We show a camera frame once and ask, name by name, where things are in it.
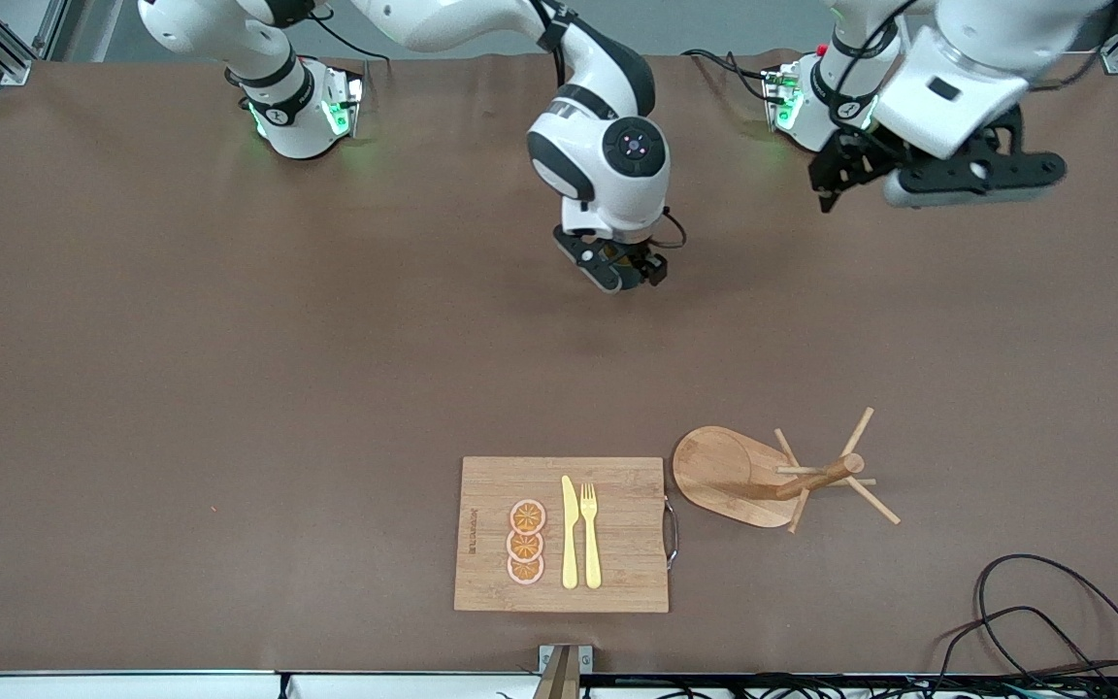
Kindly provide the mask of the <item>white table edge rail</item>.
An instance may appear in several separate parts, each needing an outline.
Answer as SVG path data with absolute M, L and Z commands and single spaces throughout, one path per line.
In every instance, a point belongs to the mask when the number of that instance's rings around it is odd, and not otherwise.
M 531 674 L 0 674 L 0 699 L 532 699 Z

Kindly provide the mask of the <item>bamboo cutting board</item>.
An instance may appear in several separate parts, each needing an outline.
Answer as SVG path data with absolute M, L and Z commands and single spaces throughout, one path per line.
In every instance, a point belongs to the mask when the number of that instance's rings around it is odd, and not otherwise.
M 574 535 L 578 586 L 565 589 L 562 478 L 593 483 L 603 584 L 585 582 L 584 520 Z M 547 511 L 544 575 L 520 585 L 506 574 L 511 506 Z M 454 608 L 496 614 L 664 614 L 670 607 L 661 457 L 467 456 L 462 461 Z

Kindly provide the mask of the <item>yellow plastic knife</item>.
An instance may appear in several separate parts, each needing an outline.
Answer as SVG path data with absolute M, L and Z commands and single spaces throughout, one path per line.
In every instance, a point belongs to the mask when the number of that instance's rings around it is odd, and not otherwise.
M 574 589 L 578 586 L 578 567 L 575 544 L 575 528 L 580 518 L 578 511 L 578 499 L 575 492 L 574 481 L 568 475 L 562 478 L 563 491 L 563 563 L 562 563 L 562 585 L 565 589 Z

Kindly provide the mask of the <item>wooden cup rack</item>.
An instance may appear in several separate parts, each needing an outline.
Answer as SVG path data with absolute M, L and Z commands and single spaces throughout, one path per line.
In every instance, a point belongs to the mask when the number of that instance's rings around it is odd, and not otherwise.
M 825 466 L 806 466 L 781 429 L 767 444 L 726 426 L 700 426 L 680 438 L 672 454 L 672 478 L 680 494 L 705 512 L 758 528 L 798 530 L 813 492 L 844 487 L 892 525 L 902 519 L 870 491 L 861 478 L 865 460 L 858 444 L 874 415 L 866 407 L 858 417 L 839 455 Z

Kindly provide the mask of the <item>yellow plastic fork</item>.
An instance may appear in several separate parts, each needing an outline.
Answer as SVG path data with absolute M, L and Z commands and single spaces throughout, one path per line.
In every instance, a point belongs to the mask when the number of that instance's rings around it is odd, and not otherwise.
M 596 536 L 596 516 L 599 509 L 593 483 L 581 484 L 578 492 L 578 508 L 584 520 L 585 582 L 587 587 L 598 589 L 603 584 L 603 572 L 598 536 Z

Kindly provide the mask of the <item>grey metal mounting bracket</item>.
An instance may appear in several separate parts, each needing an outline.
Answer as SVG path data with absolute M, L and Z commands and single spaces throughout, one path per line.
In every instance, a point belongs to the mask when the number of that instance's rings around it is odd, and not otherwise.
M 532 699 L 586 699 L 584 677 L 593 673 L 591 645 L 540 648 L 540 681 Z

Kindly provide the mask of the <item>brown table mat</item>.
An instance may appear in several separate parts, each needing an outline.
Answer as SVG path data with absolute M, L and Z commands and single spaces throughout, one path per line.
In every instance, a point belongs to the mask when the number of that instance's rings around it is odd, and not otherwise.
M 686 225 L 607 295 L 551 239 L 541 56 L 396 62 L 288 162 L 210 65 L 0 92 L 0 671 L 927 672 L 982 567 L 1118 603 L 1118 76 L 1026 103 L 1034 204 L 825 216 L 741 85 L 657 58 Z M 467 455 L 665 456 L 688 429 L 862 455 L 796 533 L 674 506 L 666 614 L 453 607 Z

